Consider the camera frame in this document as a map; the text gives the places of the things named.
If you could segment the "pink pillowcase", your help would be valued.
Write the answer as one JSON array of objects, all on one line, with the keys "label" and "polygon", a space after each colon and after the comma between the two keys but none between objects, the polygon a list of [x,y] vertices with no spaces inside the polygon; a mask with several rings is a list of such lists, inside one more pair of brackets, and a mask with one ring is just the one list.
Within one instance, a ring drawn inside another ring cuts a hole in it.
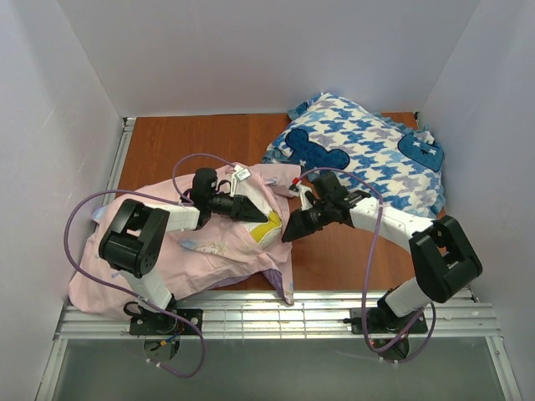
[{"label": "pink pillowcase", "polygon": [[[252,165],[247,195],[259,207],[275,211],[283,221],[281,235],[270,247],[262,249],[249,235],[244,223],[213,215],[198,231],[172,231],[165,235],[155,269],[178,299],[216,287],[224,287],[261,273],[280,298],[294,303],[292,245],[281,240],[290,215],[288,190],[299,176],[297,165]],[[115,319],[124,317],[123,307],[133,297],[120,291],[127,281],[99,257],[104,233],[125,198],[117,197],[95,217],[97,228],[86,241],[81,267],[90,274],[77,272],[69,283],[69,300],[80,311]]]}]

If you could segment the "white pillow yellow edge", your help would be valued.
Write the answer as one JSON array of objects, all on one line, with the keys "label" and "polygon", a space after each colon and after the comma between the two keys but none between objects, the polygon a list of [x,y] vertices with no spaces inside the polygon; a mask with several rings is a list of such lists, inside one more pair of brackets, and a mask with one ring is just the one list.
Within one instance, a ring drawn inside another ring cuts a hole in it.
[{"label": "white pillow yellow edge", "polygon": [[262,248],[270,247],[281,235],[283,221],[275,211],[270,211],[265,222],[246,222],[244,226],[251,238]]}]

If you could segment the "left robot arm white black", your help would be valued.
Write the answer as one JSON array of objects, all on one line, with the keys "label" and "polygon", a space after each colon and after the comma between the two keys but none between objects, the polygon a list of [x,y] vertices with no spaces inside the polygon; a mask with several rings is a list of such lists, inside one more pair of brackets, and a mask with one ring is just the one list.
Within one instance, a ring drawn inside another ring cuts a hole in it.
[{"label": "left robot arm white black", "polygon": [[247,195],[237,192],[241,186],[247,194],[253,193],[247,187],[250,177],[247,168],[234,166],[228,181],[230,191],[224,193],[220,191],[216,171],[201,168],[186,191],[193,202],[191,206],[123,201],[100,241],[99,257],[120,272],[137,293],[140,311],[131,313],[132,317],[161,334],[173,332],[178,326],[175,318],[158,311],[170,311],[175,305],[175,298],[155,269],[166,233],[200,230],[213,214],[253,225],[268,222],[267,206],[259,208]]}]

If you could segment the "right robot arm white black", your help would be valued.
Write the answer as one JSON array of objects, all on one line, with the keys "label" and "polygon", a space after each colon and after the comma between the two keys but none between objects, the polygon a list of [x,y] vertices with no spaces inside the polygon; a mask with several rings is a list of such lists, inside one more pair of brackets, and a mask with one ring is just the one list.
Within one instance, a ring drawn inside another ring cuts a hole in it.
[{"label": "right robot arm white black", "polygon": [[289,191],[299,197],[301,206],[289,217],[284,242],[339,223],[381,236],[410,253],[414,276],[362,314],[363,329],[400,332],[421,308],[450,300],[482,274],[482,263],[452,216],[413,216],[366,191],[348,190],[333,172],[319,176],[311,187],[294,179]]}]

